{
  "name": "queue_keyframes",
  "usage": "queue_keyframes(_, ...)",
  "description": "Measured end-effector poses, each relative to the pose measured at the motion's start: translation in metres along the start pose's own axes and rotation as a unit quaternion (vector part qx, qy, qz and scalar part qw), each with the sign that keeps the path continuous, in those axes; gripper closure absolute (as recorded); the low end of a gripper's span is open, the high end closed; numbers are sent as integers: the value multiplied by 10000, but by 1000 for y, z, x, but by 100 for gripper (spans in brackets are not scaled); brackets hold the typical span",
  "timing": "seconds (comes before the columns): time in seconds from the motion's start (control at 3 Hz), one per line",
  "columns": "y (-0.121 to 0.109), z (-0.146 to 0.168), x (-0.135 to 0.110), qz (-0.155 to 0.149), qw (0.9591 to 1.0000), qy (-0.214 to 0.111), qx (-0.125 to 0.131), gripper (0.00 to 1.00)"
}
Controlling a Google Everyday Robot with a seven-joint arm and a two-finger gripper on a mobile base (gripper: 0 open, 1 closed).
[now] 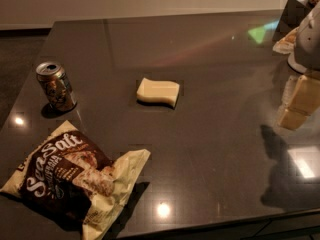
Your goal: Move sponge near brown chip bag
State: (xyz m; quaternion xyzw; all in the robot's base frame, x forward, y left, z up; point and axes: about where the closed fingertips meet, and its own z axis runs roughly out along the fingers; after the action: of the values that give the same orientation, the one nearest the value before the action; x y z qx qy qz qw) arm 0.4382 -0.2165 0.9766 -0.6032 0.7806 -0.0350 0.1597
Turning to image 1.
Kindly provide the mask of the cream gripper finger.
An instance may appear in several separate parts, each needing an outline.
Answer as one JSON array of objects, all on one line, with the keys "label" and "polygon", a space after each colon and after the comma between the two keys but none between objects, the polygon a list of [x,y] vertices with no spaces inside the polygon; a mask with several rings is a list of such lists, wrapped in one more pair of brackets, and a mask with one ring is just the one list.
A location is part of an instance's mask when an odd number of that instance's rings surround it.
[{"label": "cream gripper finger", "polygon": [[277,114],[277,124],[288,130],[296,130],[304,124],[308,115],[280,106]]},{"label": "cream gripper finger", "polygon": [[311,115],[320,107],[320,81],[305,75],[290,76],[282,102],[290,110]]}]

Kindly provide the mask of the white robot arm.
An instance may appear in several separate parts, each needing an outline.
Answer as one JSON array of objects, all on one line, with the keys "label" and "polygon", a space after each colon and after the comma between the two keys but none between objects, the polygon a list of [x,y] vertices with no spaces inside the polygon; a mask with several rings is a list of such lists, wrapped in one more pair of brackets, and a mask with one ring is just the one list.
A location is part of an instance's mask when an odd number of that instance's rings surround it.
[{"label": "white robot arm", "polygon": [[302,73],[286,82],[277,124],[295,130],[320,107],[320,4],[302,20],[294,31],[295,43],[289,65]]}]

